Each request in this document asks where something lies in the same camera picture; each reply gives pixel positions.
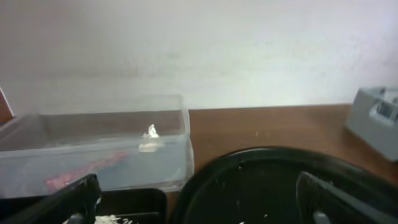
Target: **white debris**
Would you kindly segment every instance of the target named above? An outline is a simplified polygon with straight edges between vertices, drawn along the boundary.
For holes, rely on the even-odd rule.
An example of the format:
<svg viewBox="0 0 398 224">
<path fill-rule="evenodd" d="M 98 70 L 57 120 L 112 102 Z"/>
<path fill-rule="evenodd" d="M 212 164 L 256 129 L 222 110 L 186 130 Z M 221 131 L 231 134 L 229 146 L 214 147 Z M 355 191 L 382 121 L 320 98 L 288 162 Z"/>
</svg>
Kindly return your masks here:
<svg viewBox="0 0 398 224">
<path fill-rule="evenodd" d="M 98 215 L 95 216 L 95 224 L 118 224 L 118 220 L 114 215 Z"/>
<path fill-rule="evenodd" d="M 128 218 L 123 218 L 123 224 L 131 224 L 132 220 L 129 220 Z"/>
<path fill-rule="evenodd" d="M 148 133 L 144 133 L 142 135 L 143 138 L 159 138 L 159 135 L 156 133 L 155 125 L 151 124 L 148 128 Z"/>
<path fill-rule="evenodd" d="M 144 133 L 142 135 L 144 139 L 157 139 L 160 138 L 160 136 L 157 134 L 155 125 L 151 124 L 148 128 L 148 133 Z M 155 152 L 159 147 L 164 146 L 162 142 L 159 141 L 154 141 L 154 142 L 148 142 L 144 144 L 140 144 L 138 149 L 140 152 Z"/>
</svg>

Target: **red object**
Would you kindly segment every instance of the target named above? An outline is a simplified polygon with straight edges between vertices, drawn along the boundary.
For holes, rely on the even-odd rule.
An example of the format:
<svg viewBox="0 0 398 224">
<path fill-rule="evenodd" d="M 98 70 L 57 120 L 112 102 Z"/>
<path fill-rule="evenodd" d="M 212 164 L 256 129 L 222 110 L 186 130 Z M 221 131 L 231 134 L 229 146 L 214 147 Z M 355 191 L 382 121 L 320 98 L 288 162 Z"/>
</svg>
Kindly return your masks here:
<svg viewBox="0 0 398 224">
<path fill-rule="evenodd" d="M 9 105 L 7 104 L 6 97 L 0 89 L 0 122 L 9 121 L 12 119 L 12 113 Z"/>
<path fill-rule="evenodd" d="M 127 156 L 126 151 L 115 152 L 109 158 L 98 159 L 96 161 L 91 162 L 87 166 L 83 166 L 81 168 L 77 168 L 70 172 L 65 172 L 59 174 L 56 177 L 51 177 L 45 180 L 45 184 L 47 188 L 53 192 L 63 188 L 68 185 L 70 182 L 90 173 L 97 173 L 101 169 L 105 167 L 113 166 L 116 162 L 120 161 L 123 157 Z"/>
</svg>

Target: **clear plastic container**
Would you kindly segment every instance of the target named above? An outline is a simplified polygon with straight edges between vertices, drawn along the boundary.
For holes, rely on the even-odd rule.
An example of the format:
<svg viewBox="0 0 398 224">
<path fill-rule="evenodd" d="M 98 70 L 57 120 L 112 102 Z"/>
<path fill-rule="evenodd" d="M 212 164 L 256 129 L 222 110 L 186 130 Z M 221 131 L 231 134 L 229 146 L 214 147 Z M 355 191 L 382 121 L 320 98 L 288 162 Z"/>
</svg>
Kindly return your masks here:
<svg viewBox="0 0 398 224">
<path fill-rule="evenodd" d="M 180 96 L 65 103 L 0 128 L 0 197 L 49 194 L 88 173 L 102 190 L 179 190 L 193 174 Z M 154 125 L 158 138 L 144 138 Z"/>
</svg>

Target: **black round lid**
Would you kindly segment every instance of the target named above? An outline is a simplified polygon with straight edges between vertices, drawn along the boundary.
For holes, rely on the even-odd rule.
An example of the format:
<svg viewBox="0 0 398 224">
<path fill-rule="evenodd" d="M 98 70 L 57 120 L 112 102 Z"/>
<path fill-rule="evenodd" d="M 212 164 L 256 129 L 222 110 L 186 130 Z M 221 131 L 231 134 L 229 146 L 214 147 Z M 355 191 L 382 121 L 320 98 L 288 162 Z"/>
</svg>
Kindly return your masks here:
<svg viewBox="0 0 398 224">
<path fill-rule="evenodd" d="M 197 172 L 180 193 L 170 223 L 300 223 L 303 210 L 319 212 L 317 205 L 330 203 L 328 197 L 313 199 L 324 194 L 309 188 L 307 207 L 300 208 L 297 181 L 303 172 L 384 214 L 398 214 L 398 190 L 360 168 L 315 152 L 260 147 L 222 156 Z"/>
</svg>

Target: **wood grain surface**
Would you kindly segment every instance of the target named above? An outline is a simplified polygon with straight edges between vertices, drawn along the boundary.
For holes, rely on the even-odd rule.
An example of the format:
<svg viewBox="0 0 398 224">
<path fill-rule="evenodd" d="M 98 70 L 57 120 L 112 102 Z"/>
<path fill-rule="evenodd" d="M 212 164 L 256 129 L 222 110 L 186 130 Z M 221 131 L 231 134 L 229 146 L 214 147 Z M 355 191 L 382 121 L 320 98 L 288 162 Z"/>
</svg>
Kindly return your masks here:
<svg viewBox="0 0 398 224">
<path fill-rule="evenodd" d="M 191 110 L 195 171 L 253 146 L 288 146 L 328 154 L 398 186 L 398 165 L 344 128 L 351 105 Z M 168 197 L 169 214 L 178 192 Z"/>
</svg>

